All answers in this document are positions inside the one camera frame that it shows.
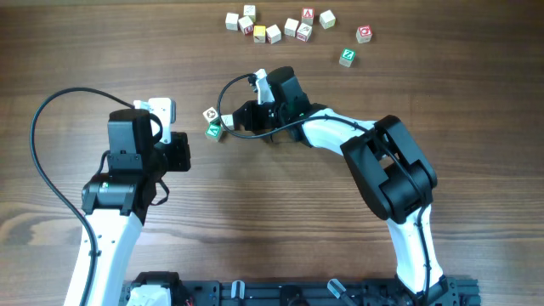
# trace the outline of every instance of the white bracket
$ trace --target white bracket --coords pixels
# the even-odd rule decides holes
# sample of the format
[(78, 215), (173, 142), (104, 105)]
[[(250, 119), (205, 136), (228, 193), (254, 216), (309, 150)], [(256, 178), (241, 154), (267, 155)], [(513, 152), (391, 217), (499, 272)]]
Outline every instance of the white bracket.
[[(135, 100), (134, 107), (136, 109), (148, 110), (149, 113), (158, 116), (162, 124), (163, 144), (170, 144), (172, 137), (170, 135), (170, 124), (176, 122), (176, 101), (169, 98), (152, 98), (148, 102)], [(151, 129), (153, 135), (159, 133), (158, 124), (151, 121)]]
[(274, 102), (274, 95), (270, 90), (268, 81), (266, 81), (266, 71), (264, 69), (259, 69), (255, 72), (257, 81), (255, 85), (257, 86), (257, 102), (261, 105), (264, 103)]

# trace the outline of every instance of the wood grain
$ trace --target wood grain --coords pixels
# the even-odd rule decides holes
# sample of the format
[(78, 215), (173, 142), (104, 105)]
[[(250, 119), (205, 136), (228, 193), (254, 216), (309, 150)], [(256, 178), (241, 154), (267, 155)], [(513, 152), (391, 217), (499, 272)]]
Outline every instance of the wood grain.
[[(307, 3), (258, 3), (259, 23)], [(439, 175), (432, 229), (448, 275), (480, 281), (485, 305), (544, 304), (544, 3), (317, 2), (337, 25), (309, 43), (257, 45), (224, 29), (239, 3), (0, 8), (0, 305), (62, 303), (81, 226), (33, 167), (31, 117), (51, 93), (88, 86), (132, 101), (178, 102), (193, 167), (169, 173), (127, 279), (146, 270), (186, 280), (391, 277), (384, 222), (361, 200), (340, 156), (281, 138), (208, 141), (201, 113), (230, 79), (291, 65), (312, 102), (360, 119), (399, 116)], [(372, 42), (355, 29), (371, 24)], [(357, 51), (352, 68), (337, 61)], [(224, 111), (254, 99), (246, 84)], [(119, 106), (74, 93), (40, 118), (37, 149), (79, 205), (108, 147)]]

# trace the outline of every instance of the white block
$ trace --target white block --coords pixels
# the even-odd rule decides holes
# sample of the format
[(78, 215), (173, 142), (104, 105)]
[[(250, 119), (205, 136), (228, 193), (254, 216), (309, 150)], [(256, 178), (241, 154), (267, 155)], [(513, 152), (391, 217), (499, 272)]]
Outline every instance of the white block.
[(202, 115), (204, 116), (204, 118), (206, 119), (208, 123), (216, 122), (219, 119), (218, 113), (213, 107), (210, 107), (209, 109), (204, 110)]
[(360, 26), (355, 36), (357, 37), (357, 42), (368, 43), (372, 38), (372, 29), (369, 25)]
[(249, 17), (253, 22), (255, 22), (257, 18), (257, 10), (255, 9), (255, 5), (244, 5), (244, 16)]
[(298, 20), (287, 18), (284, 33), (288, 36), (295, 37), (297, 35)]
[(240, 26), (240, 30), (242, 33), (244, 33), (244, 35), (253, 32), (253, 21), (247, 16), (244, 16), (238, 20), (238, 26)]
[(303, 42), (307, 42), (310, 35), (312, 35), (312, 26), (301, 24), (297, 31), (297, 39), (300, 39)]
[(235, 129), (235, 120), (232, 115), (221, 115), (221, 119), (223, 119), (223, 123), (227, 128), (231, 130)]
[(310, 26), (314, 24), (314, 8), (303, 8), (302, 23)]
[(328, 29), (331, 26), (334, 26), (334, 24), (337, 22), (337, 18), (334, 17), (334, 14), (329, 9), (326, 12), (321, 13), (320, 15), (320, 23), (323, 26), (323, 29)]
[(277, 43), (281, 40), (281, 31), (277, 25), (266, 28), (266, 38), (270, 43)]
[(224, 23), (227, 25), (227, 30), (238, 31), (238, 14), (227, 13)]

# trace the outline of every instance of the black metal base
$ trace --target black metal base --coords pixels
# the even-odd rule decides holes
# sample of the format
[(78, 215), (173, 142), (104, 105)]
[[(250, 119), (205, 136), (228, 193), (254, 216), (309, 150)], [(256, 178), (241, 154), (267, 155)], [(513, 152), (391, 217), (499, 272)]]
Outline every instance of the black metal base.
[[(429, 306), (481, 305), (477, 280), (445, 277), (441, 283), (447, 285), (446, 291)], [(193, 306), (417, 306), (396, 279), (343, 283), (346, 292), (342, 298), (336, 298), (326, 282), (246, 283), (242, 291), (240, 284), (232, 298), (233, 283), (183, 281)], [(123, 285), (120, 306), (127, 304), (134, 286), (139, 284)]]

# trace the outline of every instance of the wooden cube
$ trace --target wooden cube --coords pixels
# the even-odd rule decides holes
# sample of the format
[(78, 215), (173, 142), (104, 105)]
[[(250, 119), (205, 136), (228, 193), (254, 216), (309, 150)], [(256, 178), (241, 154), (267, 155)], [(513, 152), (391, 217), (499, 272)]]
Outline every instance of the wooden cube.
[(295, 37), (297, 35), (298, 20), (287, 18), (284, 33), (288, 36)]
[(368, 43), (372, 38), (372, 29), (369, 25), (360, 26), (357, 29), (357, 42)]
[(253, 27), (253, 41), (255, 43), (266, 43), (266, 26), (255, 25)]
[(355, 51), (346, 48), (342, 51), (342, 56), (340, 56), (340, 65), (345, 65), (346, 67), (350, 67), (351, 64), (354, 62), (354, 59), (355, 59)]
[(307, 42), (310, 35), (312, 35), (312, 26), (301, 24), (297, 31), (297, 39), (300, 39), (303, 42)]
[(257, 19), (255, 5), (244, 5), (244, 16), (249, 17), (253, 22)]
[(278, 25), (272, 25), (266, 28), (266, 38), (270, 43), (277, 43), (281, 40), (281, 31)]
[(221, 115), (224, 125), (231, 130), (235, 129), (235, 120), (232, 115)]
[(323, 29), (328, 29), (331, 26), (334, 26), (334, 24), (337, 22), (337, 18), (334, 17), (334, 14), (329, 9), (326, 12), (321, 13), (320, 15), (320, 23), (323, 26)]
[(218, 113), (213, 107), (210, 107), (209, 109), (204, 110), (202, 115), (204, 116), (204, 118), (206, 119), (208, 123), (214, 123), (219, 119)]
[(223, 129), (219, 125), (210, 123), (210, 125), (207, 126), (206, 137), (208, 139), (219, 141), (221, 139), (221, 135), (223, 135)]
[(302, 23), (310, 26), (314, 24), (314, 8), (303, 8)]
[(240, 26), (240, 30), (242, 33), (244, 33), (244, 35), (253, 32), (253, 21), (247, 16), (244, 16), (238, 20), (238, 26)]
[(227, 25), (227, 30), (238, 31), (238, 14), (227, 13), (224, 23)]

